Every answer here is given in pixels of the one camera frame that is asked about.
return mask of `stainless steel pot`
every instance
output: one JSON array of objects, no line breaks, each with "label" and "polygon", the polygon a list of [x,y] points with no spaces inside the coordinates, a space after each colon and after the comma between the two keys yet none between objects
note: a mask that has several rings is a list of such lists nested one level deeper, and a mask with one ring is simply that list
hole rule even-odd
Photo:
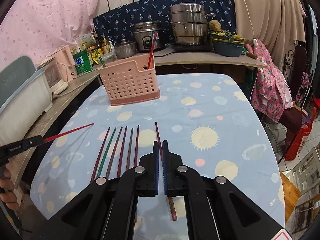
[{"label": "stainless steel pot", "polygon": [[203,45],[207,40],[208,20],[204,6],[196,3],[180,3],[170,6],[170,25],[176,45]]},{"label": "stainless steel pot", "polygon": [[155,51],[165,48],[163,40],[163,29],[160,21],[142,22],[134,25],[136,31],[133,33],[138,45],[139,52],[151,50],[153,35],[158,33],[155,44]]},{"label": "stainless steel pot", "polygon": [[132,57],[137,53],[135,41],[121,40],[121,43],[115,46],[115,52],[119,59]]}]

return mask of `light blue tablecloth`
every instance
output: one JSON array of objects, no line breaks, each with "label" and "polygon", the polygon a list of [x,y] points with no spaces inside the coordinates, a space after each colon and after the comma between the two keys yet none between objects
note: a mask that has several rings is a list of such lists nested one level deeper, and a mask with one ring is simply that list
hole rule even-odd
[{"label": "light blue tablecloth", "polygon": [[[161,91],[157,100],[110,106],[103,86],[86,99],[61,132],[95,124],[54,141],[32,182],[31,199],[40,212],[49,219],[89,184],[109,126],[111,131],[117,127],[117,131],[102,175],[106,173],[119,128],[128,126],[124,172],[130,129],[134,128],[135,137],[140,125],[140,159],[152,152],[156,121],[161,140],[168,140],[170,151],[181,155],[185,165],[206,177],[226,176],[284,226],[284,195],[276,157],[254,110],[232,78],[221,74],[157,78]],[[121,143],[110,178],[116,177],[120,148]],[[166,201],[160,167],[159,195],[138,200],[135,239],[188,239],[183,198],[174,198],[176,222],[170,220]]]}]

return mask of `pink appliance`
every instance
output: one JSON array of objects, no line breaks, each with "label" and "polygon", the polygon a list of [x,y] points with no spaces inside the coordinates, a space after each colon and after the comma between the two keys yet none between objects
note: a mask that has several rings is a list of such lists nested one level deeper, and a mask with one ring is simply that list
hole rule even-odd
[{"label": "pink appliance", "polygon": [[65,82],[70,82],[77,76],[75,61],[72,57],[69,45],[63,45],[57,48],[52,54],[56,58],[58,70]]}]

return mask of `silver screw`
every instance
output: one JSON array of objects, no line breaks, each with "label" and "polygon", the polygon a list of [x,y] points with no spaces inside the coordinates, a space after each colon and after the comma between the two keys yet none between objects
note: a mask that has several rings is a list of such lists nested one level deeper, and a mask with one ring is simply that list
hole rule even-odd
[{"label": "silver screw", "polygon": [[105,184],[106,182],[107,182],[107,180],[106,180],[106,178],[104,178],[104,177],[99,177],[99,178],[96,179],[96,183],[97,183],[98,185],[103,185],[103,184]]},{"label": "silver screw", "polygon": [[144,172],[144,167],[142,167],[142,166],[137,166],[137,167],[134,168],[134,171],[135,171],[136,173],[143,173],[143,172]]},{"label": "silver screw", "polygon": [[223,176],[218,176],[216,178],[216,181],[219,183],[219,184],[225,184],[227,182],[227,179]]},{"label": "silver screw", "polygon": [[178,167],[178,171],[180,171],[180,172],[186,172],[187,170],[188,170],[188,168],[184,165],[181,165]]}]

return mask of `utensil holder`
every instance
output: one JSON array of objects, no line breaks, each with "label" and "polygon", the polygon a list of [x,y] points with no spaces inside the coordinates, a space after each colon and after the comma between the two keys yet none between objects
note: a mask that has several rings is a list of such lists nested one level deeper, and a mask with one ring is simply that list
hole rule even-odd
[{"label": "utensil holder", "polygon": [[112,106],[127,105],[157,99],[160,90],[152,55],[142,54],[117,60],[98,69]]}]

